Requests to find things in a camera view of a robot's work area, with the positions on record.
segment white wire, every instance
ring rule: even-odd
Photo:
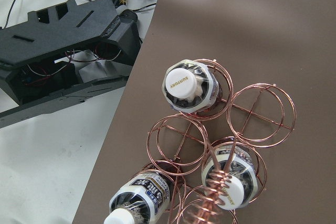
[[[121,49],[120,49],[119,53],[117,54],[117,56],[115,56],[112,60],[106,60],[106,61],[113,61],[113,60],[117,59],[117,57],[119,56],[120,53],[121,53]]]
[[[48,76],[53,76],[55,74],[57,74],[58,72],[60,72],[63,68],[65,68],[67,65],[61,67],[60,69],[58,69],[55,73],[52,73],[52,74],[40,74],[40,73],[37,73],[35,72],[31,67],[30,65],[27,65],[27,67],[30,69],[31,72],[33,72],[34,74],[37,74],[38,76],[42,76],[42,77],[48,77]]]
[[[84,52],[84,51],[77,50],[77,51],[72,51],[72,52],[75,53],[75,52]],[[92,55],[95,56],[94,53],[92,53],[92,54],[90,54],[90,53],[88,53],[88,52],[84,52],[84,53],[86,53],[86,54],[88,54],[88,55],[91,55],[91,56],[92,56]],[[118,53],[113,59],[111,59],[111,60],[106,60],[106,61],[113,61],[113,60],[117,59],[117,58],[119,57],[120,53],[121,53],[121,49],[120,49],[119,53]],[[40,73],[35,72],[35,71],[30,67],[30,65],[27,65],[27,67],[30,69],[31,72],[33,72],[34,74],[37,74],[38,76],[42,76],[42,77],[53,76],[53,75],[57,74],[58,72],[60,72],[60,71],[61,71],[63,68],[65,68],[66,66],[68,66],[68,65],[65,65],[65,66],[61,67],[61,68],[58,69],[55,73],[52,73],[52,74],[40,74]]]

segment spring coil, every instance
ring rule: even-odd
[[[200,200],[192,203],[193,209],[187,211],[184,223],[187,224],[217,224],[218,216],[223,212],[218,205],[224,205],[220,196],[227,196],[223,188],[228,188],[232,176],[223,170],[214,169],[206,180],[207,186],[203,186],[204,195],[199,195]]]

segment bottle cap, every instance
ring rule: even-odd
[[[227,196],[220,196],[219,198],[225,202],[225,205],[218,205],[225,210],[233,210],[238,208],[244,199],[244,187],[240,180],[232,176],[231,183],[227,183],[229,188],[223,190],[227,192]]]
[[[104,221],[104,224],[134,224],[134,218],[128,210],[117,208]]]
[[[165,86],[167,92],[179,99],[194,95],[197,80],[193,73],[184,68],[175,68],[167,74]]]

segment plastic bottle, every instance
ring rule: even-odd
[[[162,92],[173,109],[185,113],[209,109],[222,93],[208,67],[192,60],[182,60],[168,68]]]
[[[104,224],[155,224],[169,206],[173,186],[159,173],[138,174],[112,197]]]
[[[226,138],[226,142],[233,142],[233,140],[233,137]],[[224,169],[232,145],[227,144],[214,148],[220,167],[221,169]],[[202,170],[203,185],[206,185],[206,180],[213,168],[214,162],[209,158]],[[226,197],[220,196],[225,204],[219,205],[219,207],[225,210],[245,207],[257,193],[258,183],[251,156],[244,150],[244,148],[238,146],[235,147],[234,158],[230,166],[229,174],[232,175],[232,178],[230,179],[231,183],[228,183],[229,188],[223,189],[228,195]]]

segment brown tabletop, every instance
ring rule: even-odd
[[[217,59],[235,92],[276,83],[297,107],[289,139],[261,151],[267,190],[238,210],[239,223],[334,223],[335,7],[336,0],[158,0],[73,224],[103,223],[110,198],[149,161],[148,130],[174,114],[164,74],[186,58]],[[225,123],[207,124],[212,141],[231,135]]]

